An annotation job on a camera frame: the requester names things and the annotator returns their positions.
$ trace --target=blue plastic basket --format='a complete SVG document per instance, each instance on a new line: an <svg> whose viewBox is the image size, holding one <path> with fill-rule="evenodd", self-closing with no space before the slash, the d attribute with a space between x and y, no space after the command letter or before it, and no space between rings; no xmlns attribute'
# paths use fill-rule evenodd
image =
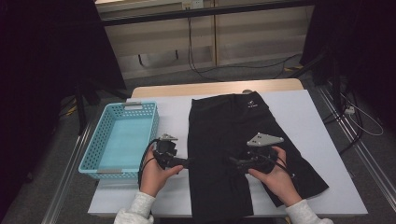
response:
<svg viewBox="0 0 396 224"><path fill-rule="evenodd" d="M137 178L143 152L156 137L158 122L155 102L107 105L78 171L95 179Z"/></svg>

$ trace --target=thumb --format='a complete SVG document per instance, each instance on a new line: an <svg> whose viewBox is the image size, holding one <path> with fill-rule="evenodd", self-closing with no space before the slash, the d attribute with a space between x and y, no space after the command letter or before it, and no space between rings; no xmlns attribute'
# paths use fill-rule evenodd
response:
<svg viewBox="0 0 396 224"><path fill-rule="evenodd" d="M262 172L257 171L255 169L248 169L248 173L259 179L263 183L265 183L265 181L267 180L266 174L263 174Z"/></svg>
<svg viewBox="0 0 396 224"><path fill-rule="evenodd" d="M166 176L170 177L172 175L178 174L181 170L183 170L183 166L182 165L178 165L175 167L172 167L171 169L167 169L166 172Z"/></svg>

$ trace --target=black pants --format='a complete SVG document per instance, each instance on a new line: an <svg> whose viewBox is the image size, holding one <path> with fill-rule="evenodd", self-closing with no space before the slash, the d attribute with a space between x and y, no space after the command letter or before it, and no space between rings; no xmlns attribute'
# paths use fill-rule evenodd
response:
<svg viewBox="0 0 396 224"><path fill-rule="evenodd" d="M257 92L192 100L189 121L188 153L194 158L189 169L191 209L197 223L253 215L248 181L228 158L245 158L247 141L257 133L285 139L277 146L286 150L288 169L296 175L295 187L303 198L328 188ZM280 206L282 202L265 189Z"/></svg>

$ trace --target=hand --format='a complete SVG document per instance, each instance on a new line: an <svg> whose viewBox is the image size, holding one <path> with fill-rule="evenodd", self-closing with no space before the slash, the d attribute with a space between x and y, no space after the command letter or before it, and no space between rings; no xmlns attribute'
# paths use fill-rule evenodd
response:
<svg viewBox="0 0 396 224"><path fill-rule="evenodd" d="M273 149L277 151L277 156L281 159L277 162L279 164L283 164L283 161L286 162L285 150L280 147L273 147ZM302 200L293 186L290 176L277 165L268 175L254 169L249 169L248 172L264 183L287 207Z"/></svg>
<svg viewBox="0 0 396 224"><path fill-rule="evenodd" d="M153 145L148 149L148 153L145 158L147 164L143 170L140 191L147 193L152 197L156 197L157 193L165 186L166 180L172 175L177 174L183 169L182 165L175 166L171 169L163 170L154 158L152 153Z"/></svg>

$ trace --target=gray sweater sleeve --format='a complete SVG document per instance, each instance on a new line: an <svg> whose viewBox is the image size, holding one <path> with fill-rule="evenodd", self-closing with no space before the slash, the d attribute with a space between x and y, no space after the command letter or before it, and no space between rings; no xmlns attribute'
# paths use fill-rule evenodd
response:
<svg viewBox="0 0 396 224"><path fill-rule="evenodd" d="M152 224L154 217L149 214L151 206L154 204L155 198L142 193L137 192L134 196L134 201L128 210L122 208L114 220L115 224Z"/></svg>
<svg viewBox="0 0 396 224"><path fill-rule="evenodd" d="M332 224L332 221L327 218L318 218L306 200L286 208L286 212L293 224Z"/></svg>

